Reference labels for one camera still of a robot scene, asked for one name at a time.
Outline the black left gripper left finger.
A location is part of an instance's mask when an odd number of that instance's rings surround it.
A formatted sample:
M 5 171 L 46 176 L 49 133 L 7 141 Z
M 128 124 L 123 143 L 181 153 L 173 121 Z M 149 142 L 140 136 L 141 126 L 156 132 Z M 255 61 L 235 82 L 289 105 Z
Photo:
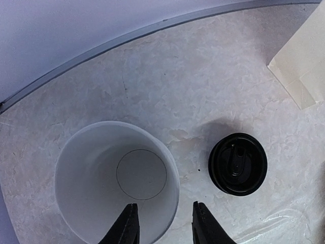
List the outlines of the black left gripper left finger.
M 138 205 L 127 204 L 107 234 L 99 244 L 135 244 L 140 243 L 140 224 Z

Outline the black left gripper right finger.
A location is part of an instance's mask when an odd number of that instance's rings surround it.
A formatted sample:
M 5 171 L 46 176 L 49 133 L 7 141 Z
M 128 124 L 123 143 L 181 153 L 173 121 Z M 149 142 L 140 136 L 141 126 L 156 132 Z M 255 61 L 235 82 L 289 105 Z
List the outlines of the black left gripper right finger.
M 192 235 L 193 243 L 236 244 L 224 231 L 207 206 L 198 201 L 193 203 Z

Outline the stack of black lids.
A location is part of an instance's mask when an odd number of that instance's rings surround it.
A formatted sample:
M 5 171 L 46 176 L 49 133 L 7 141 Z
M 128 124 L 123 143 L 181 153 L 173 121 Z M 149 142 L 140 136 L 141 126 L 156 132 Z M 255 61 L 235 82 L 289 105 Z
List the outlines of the stack of black lids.
M 247 196 L 264 182 L 268 161 L 260 142 L 246 133 L 233 133 L 211 150 L 208 172 L 214 185 L 234 196 Z

